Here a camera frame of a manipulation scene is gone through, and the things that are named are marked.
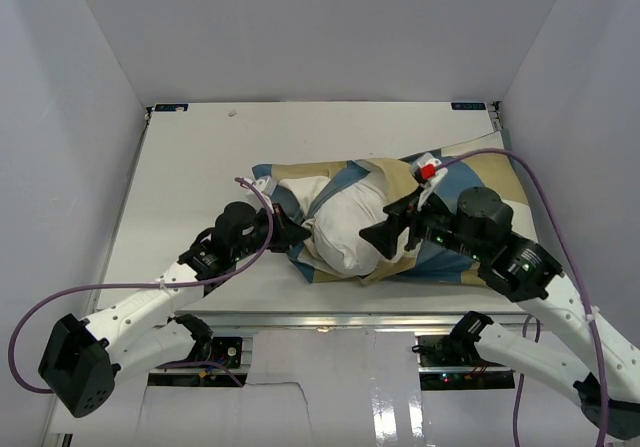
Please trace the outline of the blue tan white pillowcase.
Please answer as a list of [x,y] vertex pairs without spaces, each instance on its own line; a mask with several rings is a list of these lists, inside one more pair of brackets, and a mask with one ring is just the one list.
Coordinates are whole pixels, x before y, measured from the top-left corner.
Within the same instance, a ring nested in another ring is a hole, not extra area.
[[[423,154],[412,154],[401,159],[370,158],[302,164],[259,164],[252,167],[256,179],[270,177],[278,182],[272,201],[296,223],[306,219],[307,213],[319,209],[324,203],[355,185],[369,173],[384,179],[383,196],[387,201],[397,200],[411,193],[417,182],[409,174],[410,165]],[[529,201],[511,161],[502,154],[479,154],[455,163],[448,168],[444,180],[437,187],[438,195],[449,209],[454,209],[457,198],[467,188],[488,187],[513,209],[513,230],[535,240]],[[423,282],[478,285],[485,283],[478,275],[479,264],[432,243],[422,243],[415,252],[405,252],[392,263],[378,262],[373,273],[360,278],[370,285],[388,278],[419,279]]]

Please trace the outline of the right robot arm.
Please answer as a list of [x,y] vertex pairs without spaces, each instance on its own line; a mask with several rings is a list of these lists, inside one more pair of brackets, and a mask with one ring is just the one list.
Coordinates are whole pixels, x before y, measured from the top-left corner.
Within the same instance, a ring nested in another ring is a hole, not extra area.
[[388,205],[384,221],[362,239],[385,258],[408,233],[409,247],[430,242],[478,262],[478,275],[494,292],[535,317],[567,347],[558,352],[515,335],[485,314],[470,311],[423,356],[472,366],[501,364],[532,377],[577,405],[583,415],[619,440],[639,435],[639,350],[599,313],[584,311],[574,282],[542,246],[512,230],[512,208],[487,187],[471,187],[454,211],[417,188]]

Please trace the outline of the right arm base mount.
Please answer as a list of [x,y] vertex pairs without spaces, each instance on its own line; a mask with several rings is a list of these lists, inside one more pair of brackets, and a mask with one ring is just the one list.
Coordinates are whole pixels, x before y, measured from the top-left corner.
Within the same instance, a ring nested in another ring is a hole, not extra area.
[[412,352],[419,363],[419,381],[427,391],[481,391],[515,388],[514,373],[501,364],[480,357],[476,344],[493,320],[470,311],[442,335],[416,338]]

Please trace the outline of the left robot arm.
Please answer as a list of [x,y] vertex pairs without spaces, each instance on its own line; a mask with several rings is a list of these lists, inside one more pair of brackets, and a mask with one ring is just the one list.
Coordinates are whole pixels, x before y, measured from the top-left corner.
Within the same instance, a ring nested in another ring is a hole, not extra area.
[[54,325],[38,373],[75,418],[101,407],[122,381],[165,364],[203,365],[212,358],[210,327],[183,308],[226,282],[237,264],[260,252],[284,253],[310,231],[278,205],[228,204],[158,279],[83,319]]

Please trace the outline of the white pillow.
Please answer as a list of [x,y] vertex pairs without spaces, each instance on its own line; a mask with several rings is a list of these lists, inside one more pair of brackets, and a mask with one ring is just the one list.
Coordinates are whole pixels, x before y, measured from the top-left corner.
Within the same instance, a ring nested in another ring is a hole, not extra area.
[[294,259],[338,278],[366,276],[382,262],[399,262],[402,252],[387,259],[359,235],[362,229],[386,219],[383,174],[367,173],[363,179],[329,195],[313,209],[312,203],[321,199],[321,192],[330,181],[329,177],[312,176],[279,182],[298,201],[303,214],[302,226],[311,232]]

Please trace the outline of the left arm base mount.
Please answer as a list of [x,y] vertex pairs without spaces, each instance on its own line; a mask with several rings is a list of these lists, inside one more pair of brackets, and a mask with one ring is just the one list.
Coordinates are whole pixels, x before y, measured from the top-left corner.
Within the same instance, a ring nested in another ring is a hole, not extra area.
[[215,336],[192,314],[170,317],[168,326],[185,327],[194,340],[186,358],[170,361],[174,367],[148,376],[149,387],[242,388],[247,379],[243,360],[248,342],[238,336]]

